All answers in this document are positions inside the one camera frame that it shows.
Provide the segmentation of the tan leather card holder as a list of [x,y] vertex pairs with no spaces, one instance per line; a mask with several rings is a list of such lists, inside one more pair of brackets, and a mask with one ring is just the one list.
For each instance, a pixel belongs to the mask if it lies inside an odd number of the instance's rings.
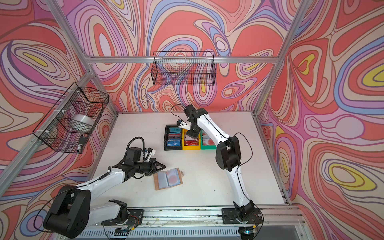
[[156,191],[182,185],[182,173],[179,168],[160,171],[154,174],[154,183]]

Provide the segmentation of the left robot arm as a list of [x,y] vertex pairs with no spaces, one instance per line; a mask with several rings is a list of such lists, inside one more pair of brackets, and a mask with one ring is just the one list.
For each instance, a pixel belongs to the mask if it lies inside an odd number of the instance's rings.
[[53,199],[43,227],[70,239],[79,236],[87,227],[107,222],[126,225],[130,212],[125,202],[109,200],[105,204],[92,202],[108,190],[143,174],[150,177],[166,166],[154,157],[155,150],[132,147],[121,161],[109,167],[101,176],[77,186],[65,185]]

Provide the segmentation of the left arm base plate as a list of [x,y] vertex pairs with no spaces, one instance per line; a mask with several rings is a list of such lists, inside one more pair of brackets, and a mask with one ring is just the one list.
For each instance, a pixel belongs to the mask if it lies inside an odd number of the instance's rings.
[[137,227],[143,222],[143,209],[131,209],[127,210],[126,214],[119,214],[113,220],[106,220],[102,222],[103,226],[128,226]]

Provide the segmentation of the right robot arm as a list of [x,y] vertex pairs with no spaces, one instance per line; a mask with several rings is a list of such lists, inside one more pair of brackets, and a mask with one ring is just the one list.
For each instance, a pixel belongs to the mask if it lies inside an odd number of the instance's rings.
[[255,204],[249,197],[241,172],[241,148],[239,139],[225,133],[203,109],[195,109],[193,105],[184,107],[187,122],[179,120],[179,128],[187,131],[187,135],[197,139],[203,131],[216,145],[216,163],[224,170],[234,194],[234,208],[237,219],[245,222],[255,211]]

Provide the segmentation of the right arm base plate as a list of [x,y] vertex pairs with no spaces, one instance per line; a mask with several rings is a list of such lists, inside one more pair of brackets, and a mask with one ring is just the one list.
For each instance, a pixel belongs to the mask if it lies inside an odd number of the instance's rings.
[[264,222],[262,213],[258,208],[247,211],[245,214],[240,213],[235,208],[222,208],[221,211],[218,216],[222,218],[225,225],[252,224],[258,226]]

